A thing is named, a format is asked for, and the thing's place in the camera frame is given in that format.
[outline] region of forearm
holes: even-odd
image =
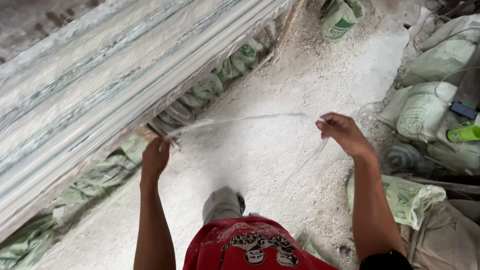
[[[140,184],[140,229],[135,270],[175,269],[175,252],[156,181]]]
[[[405,255],[400,233],[388,206],[375,153],[354,157],[353,238],[360,261],[396,250]]]

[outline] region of dusty floor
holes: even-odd
[[[352,116],[379,153],[392,144],[391,130],[376,120],[402,61],[419,7],[412,1],[364,2],[366,15],[340,44],[320,37],[317,16],[303,10],[283,57],[266,66],[203,117],[278,112]],[[246,213],[279,222],[296,238],[311,237],[321,255],[341,269],[357,269],[346,201],[353,162],[330,140],[316,160],[298,167],[319,144],[313,121],[274,118],[192,132],[181,139],[160,177],[177,268],[202,226],[202,207],[223,185],[239,190]],[[139,218],[139,178],[64,236],[34,269],[131,269]]]

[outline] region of gray pants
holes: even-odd
[[[202,211],[204,225],[217,220],[243,218],[240,214],[240,203],[237,194],[228,186],[224,186],[210,194]]]

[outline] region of green cup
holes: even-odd
[[[480,126],[461,123],[448,130],[447,137],[452,143],[480,140]]]

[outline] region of red shirt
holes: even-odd
[[[336,270],[302,250],[280,224],[261,217],[213,221],[190,243],[183,270]]]

